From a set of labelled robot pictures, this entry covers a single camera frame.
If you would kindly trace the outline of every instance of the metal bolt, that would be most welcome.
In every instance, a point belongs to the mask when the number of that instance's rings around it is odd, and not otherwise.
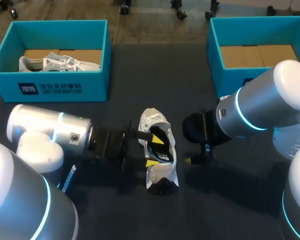
[[[78,137],[77,135],[72,135],[72,136],[71,136],[71,141],[72,141],[72,142],[75,142],[75,143],[76,143],[76,142],[78,142],[78,140],[79,140],[79,137]]]

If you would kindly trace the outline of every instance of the logo on box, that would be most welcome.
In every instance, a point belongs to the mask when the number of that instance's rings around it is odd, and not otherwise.
[[[18,83],[19,88],[24,95],[38,95],[37,87],[34,83]]]

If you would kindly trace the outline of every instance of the shoe tongue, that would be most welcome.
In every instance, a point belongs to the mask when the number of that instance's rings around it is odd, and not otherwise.
[[[155,122],[151,125],[151,127],[158,126],[163,131],[168,131],[171,128],[171,124],[167,121]]]

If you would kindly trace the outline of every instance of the chair caster wheel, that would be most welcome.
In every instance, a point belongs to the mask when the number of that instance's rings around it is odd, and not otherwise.
[[[7,10],[8,9],[8,4],[3,2],[3,1],[0,1],[0,7],[2,10]]]
[[[266,8],[266,15],[267,16],[274,16],[277,13],[277,10],[273,6],[268,6]]]
[[[128,15],[129,14],[129,11],[130,11],[130,8],[127,6],[127,5],[121,5],[120,7],[120,11],[121,11],[121,14],[122,15]]]
[[[214,16],[214,13],[212,11],[206,11],[204,16],[207,21],[210,21],[210,19]]]
[[[180,20],[184,20],[186,17],[188,17],[188,15],[186,14],[186,12],[184,10],[178,9],[176,11],[176,17]]]
[[[10,15],[13,19],[17,19],[18,18],[18,13],[17,13],[17,10],[15,10],[14,8],[10,9],[9,10],[10,12]]]

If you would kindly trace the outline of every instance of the cardboard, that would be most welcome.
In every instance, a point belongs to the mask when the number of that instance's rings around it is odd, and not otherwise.
[[[284,60],[298,61],[291,45],[259,45],[258,50],[265,67],[273,67]]]
[[[220,49],[225,68],[247,67],[242,46],[221,46]]]
[[[243,54],[247,68],[263,68],[264,62],[258,50],[258,46],[243,46]]]
[[[102,50],[60,50],[59,55],[67,55],[79,61],[101,65]]]
[[[263,68],[258,46],[221,46],[224,65],[230,68]]]
[[[59,54],[59,49],[27,49],[24,51],[23,56],[25,56],[29,59],[43,59],[50,52]]]

